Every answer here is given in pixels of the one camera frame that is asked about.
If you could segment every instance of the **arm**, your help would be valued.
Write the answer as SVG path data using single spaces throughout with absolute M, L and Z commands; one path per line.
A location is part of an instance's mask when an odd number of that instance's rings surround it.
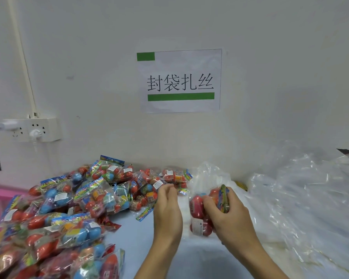
M 233 189 L 228 189 L 230 210 L 227 214 L 218 210 L 211 197 L 204 197 L 204 208 L 219 239 L 255 279 L 289 279 L 262 247 L 248 209 Z
M 162 185 L 154 208 L 154 240 L 134 279 L 164 279 L 182 236 L 182 215 L 173 184 Z

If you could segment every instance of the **table surface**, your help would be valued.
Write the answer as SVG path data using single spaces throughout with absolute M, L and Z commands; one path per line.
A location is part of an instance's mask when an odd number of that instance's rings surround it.
M 121 227 L 109 233 L 106 243 L 116 244 L 116 249 L 125 250 L 124 275 L 132 279 L 144 261 L 153 242 L 153 213 L 142 222 L 130 211 L 122 211 L 111 218 Z M 191 278 L 252 278 L 216 238 L 181 239 L 178 251 L 168 272 L 168 279 Z

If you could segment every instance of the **paper sign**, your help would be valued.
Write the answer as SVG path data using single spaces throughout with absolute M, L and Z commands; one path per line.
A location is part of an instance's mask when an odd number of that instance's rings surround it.
M 137 53 L 141 110 L 219 110 L 221 49 Z

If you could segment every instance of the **right hand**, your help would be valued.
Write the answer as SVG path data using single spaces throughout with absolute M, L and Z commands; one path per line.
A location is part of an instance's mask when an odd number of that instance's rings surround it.
M 241 260 L 251 250 L 260 248 L 248 209 L 240 201 L 232 188 L 228 187 L 230 209 L 224 214 L 214 203 L 214 200 L 205 196 L 203 199 L 205 211 L 211 218 L 216 234 L 230 253 Z

